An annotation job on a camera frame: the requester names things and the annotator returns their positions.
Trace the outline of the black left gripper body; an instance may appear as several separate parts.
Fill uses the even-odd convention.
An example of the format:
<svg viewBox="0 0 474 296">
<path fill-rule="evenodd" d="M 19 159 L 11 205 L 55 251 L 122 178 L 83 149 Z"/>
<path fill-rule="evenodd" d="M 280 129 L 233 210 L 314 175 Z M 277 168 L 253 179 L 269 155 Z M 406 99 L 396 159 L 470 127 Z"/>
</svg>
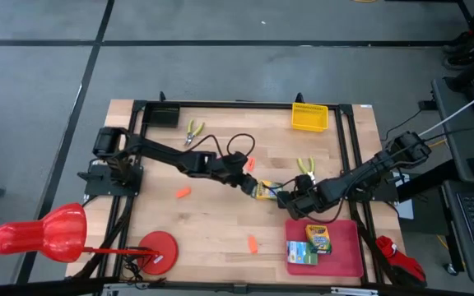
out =
<svg viewBox="0 0 474 296">
<path fill-rule="evenodd" d="M 224 157 L 222 157 L 222 164 L 224 165 L 225 173 L 222 178 L 222 183 L 230 185 L 231 187 L 249 187 L 249 173 L 244 172 L 244 167 L 241 170 L 232 170 L 225 166 Z"/>
</svg>

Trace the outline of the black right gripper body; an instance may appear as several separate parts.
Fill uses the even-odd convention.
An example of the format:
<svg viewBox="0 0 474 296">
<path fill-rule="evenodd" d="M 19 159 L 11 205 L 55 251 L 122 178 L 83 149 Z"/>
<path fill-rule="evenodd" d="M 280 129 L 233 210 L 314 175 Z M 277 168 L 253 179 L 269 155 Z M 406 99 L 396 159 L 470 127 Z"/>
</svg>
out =
<svg viewBox="0 0 474 296">
<path fill-rule="evenodd" d="M 305 192 L 296 192 L 294 189 L 292 192 L 294 199 L 291 206 L 298 208 L 303 214 L 303 217 L 312 212 L 323 213 L 332 207 L 332 203 L 327 201 L 314 189 L 309 189 Z"/>
</svg>

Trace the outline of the Crayola crayon box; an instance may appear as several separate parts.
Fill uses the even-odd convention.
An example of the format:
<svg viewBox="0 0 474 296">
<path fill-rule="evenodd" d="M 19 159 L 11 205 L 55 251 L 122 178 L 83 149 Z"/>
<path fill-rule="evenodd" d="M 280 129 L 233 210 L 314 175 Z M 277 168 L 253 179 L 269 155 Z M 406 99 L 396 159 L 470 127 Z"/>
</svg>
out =
<svg viewBox="0 0 474 296">
<path fill-rule="evenodd" d="M 330 254 L 332 252 L 332 243 L 326 225 L 307 224 L 305 233 L 311 252 L 317 254 Z"/>
<path fill-rule="evenodd" d="M 286 260 L 290 264 L 316 266 L 318 254 L 313 252 L 313 245 L 308 242 L 287 241 Z"/>
<path fill-rule="evenodd" d="M 253 190 L 252 197 L 256 200 L 276 201 L 277 193 L 282 190 L 283 185 L 281 183 L 258 180 L 258 184 Z"/>
</svg>

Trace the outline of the green-handled pliers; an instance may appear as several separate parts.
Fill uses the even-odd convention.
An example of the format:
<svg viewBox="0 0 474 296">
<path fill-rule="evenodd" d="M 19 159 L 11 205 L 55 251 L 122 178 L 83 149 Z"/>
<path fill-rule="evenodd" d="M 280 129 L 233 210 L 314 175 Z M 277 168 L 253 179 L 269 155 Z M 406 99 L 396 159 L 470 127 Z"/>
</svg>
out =
<svg viewBox="0 0 474 296">
<path fill-rule="evenodd" d="M 187 125 L 187 135 L 184 142 L 185 146 L 190 146 L 193 142 L 193 139 L 198 136 L 202 129 L 204 128 L 205 123 L 200 123 L 198 126 L 195 125 L 194 120 L 190 119 Z"/>
<path fill-rule="evenodd" d="M 315 183 L 315 162 L 313 157 L 308 158 L 309 166 L 304 164 L 304 161 L 301 158 L 297 159 L 298 166 L 300 168 L 301 173 L 306 174 L 310 177 L 312 183 Z"/>
</svg>

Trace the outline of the red-pink plastic tray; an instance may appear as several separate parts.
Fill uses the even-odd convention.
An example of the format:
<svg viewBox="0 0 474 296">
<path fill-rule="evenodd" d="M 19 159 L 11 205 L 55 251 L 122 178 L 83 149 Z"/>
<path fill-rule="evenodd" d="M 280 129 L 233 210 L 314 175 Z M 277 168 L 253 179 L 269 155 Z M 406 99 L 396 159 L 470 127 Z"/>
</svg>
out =
<svg viewBox="0 0 474 296">
<path fill-rule="evenodd" d="M 305 226 L 310 220 L 287 220 L 287 241 L 308 242 Z M 361 277 L 364 274 L 360 243 L 356 224 L 352 220 L 336 220 L 326 225 L 332 243 L 330 254 L 318 254 L 316 266 L 290 264 L 286 269 L 290 275 L 320 275 L 329 277 Z"/>
</svg>

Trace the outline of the yellow plastic basket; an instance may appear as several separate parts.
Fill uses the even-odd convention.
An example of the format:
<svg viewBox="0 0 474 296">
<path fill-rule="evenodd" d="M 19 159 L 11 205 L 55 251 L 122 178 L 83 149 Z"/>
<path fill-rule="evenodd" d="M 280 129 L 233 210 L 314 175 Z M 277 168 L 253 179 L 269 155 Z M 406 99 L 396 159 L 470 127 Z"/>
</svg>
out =
<svg viewBox="0 0 474 296">
<path fill-rule="evenodd" d="M 328 107 L 317 104 L 293 103 L 291 126 L 295 130 L 323 132 L 328 129 Z"/>
</svg>

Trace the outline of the black mesh bin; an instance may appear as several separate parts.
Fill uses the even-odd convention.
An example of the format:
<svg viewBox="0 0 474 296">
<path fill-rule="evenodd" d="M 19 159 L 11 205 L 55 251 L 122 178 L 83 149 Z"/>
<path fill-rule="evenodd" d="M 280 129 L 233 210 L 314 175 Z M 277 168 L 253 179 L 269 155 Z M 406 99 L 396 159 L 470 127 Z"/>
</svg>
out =
<svg viewBox="0 0 474 296">
<path fill-rule="evenodd" d="M 146 103 L 142 123 L 148 127 L 176 128 L 179 125 L 179 103 Z"/>
</svg>

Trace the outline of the red glove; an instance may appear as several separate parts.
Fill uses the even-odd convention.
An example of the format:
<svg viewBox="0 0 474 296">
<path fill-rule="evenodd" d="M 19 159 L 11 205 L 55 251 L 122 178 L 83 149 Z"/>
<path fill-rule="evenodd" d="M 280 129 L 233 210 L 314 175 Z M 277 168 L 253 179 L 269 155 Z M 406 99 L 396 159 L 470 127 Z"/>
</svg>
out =
<svg viewBox="0 0 474 296">
<path fill-rule="evenodd" d="M 389 237 L 379 236 L 375 243 L 389 263 L 399 284 L 426 287 L 425 272 L 416 259 L 400 252 L 397 244 Z"/>
</svg>

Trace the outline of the black side desk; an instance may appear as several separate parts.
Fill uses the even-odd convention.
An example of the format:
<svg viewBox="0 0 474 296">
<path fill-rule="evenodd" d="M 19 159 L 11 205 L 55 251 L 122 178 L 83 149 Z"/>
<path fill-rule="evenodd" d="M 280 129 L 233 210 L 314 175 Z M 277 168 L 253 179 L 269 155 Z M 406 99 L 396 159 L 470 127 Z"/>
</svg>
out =
<svg viewBox="0 0 474 296">
<path fill-rule="evenodd" d="M 399 198 L 409 198 L 432 188 L 439 190 L 450 232 L 449 244 L 456 248 L 453 265 L 460 268 L 460 261 L 464 260 L 464 268 L 474 282 L 474 243 L 457 197 L 460 192 L 474 192 L 474 174 L 467 164 L 474 157 L 474 112 L 462 92 L 448 88 L 446 78 L 433 80 L 431 86 L 440 117 L 445 121 L 443 127 L 453 158 L 399 186 L 397 194 Z"/>
</svg>

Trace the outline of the red desk lamp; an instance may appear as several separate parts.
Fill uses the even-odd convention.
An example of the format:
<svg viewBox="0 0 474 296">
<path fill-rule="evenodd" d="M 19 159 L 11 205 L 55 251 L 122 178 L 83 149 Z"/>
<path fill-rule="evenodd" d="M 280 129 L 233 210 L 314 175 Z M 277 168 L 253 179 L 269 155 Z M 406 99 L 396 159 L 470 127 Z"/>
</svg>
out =
<svg viewBox="0 0 474 296">
<path fill-rule="evenodd" d="M 63 263 L 75 262 L 82 253 L 134 256 L 148 275 L 163 275 L 179 257 L 175 238 L 164 231 L 147 234 L 135 248 L 87 247 L 84 207 L 70 203 L 52 210 L 40 220 L 12 222 L 0 226 L 0 255 L 40 252 Z"/>
</svg>

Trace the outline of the black metal table frame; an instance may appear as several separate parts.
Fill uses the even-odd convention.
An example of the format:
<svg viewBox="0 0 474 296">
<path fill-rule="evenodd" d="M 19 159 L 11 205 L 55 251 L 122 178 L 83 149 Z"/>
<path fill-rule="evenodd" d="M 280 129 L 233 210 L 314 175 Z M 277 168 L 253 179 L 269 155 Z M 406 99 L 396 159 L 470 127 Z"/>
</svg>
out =
<svg viewBox="0 0 474 296">
<path fill-rule="evenodd" d="M 241 150 L 256 159 L 253 176 L 289 182 L 299 157 L 313 157 L 319 178 L 336 177 L 381 149 L 374 111 L 369 105 L 328 108 L 328 129 L 304 132 L 291 127 L 288 103 L 201 102 L 181 105 L 177 128 L 151 127 L 153 141 L 181 148 L 190 119 L 205 123 L 200 150 Z M 368 247 L 360 245 L 362 277 L 290 275 L 286 269 L 285 222 L 288 213 L 271 201 L 255 201 L 238 188 L 188 178 L 177 169 L 145 159 L 142 187 L 118 240 L 136 245 L 148 233 L 171 233 L 179 245 L 176 265 L 161 276 L 166 289 L 252 292 L 326 293 L 333 286 L 358 288 L 384 282 Z M 190 195 L 176 192 L 191 187 Z M 258 242 L 249 251 L 248 236 Z"/>
</svg>

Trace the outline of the silver aluminium bracket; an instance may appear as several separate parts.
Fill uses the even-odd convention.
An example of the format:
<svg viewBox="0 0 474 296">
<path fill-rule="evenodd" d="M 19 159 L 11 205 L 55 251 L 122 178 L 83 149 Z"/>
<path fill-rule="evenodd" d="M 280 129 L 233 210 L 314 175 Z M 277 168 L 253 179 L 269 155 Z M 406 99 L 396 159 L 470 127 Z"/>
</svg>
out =
<svg viewBox="0 0 474 296">
<path fill-rule="evenodd" d="M 331 287 L 330 293 L 341 296 L 379 296 L 378 290 L 347 287 Z"/>
</svg>

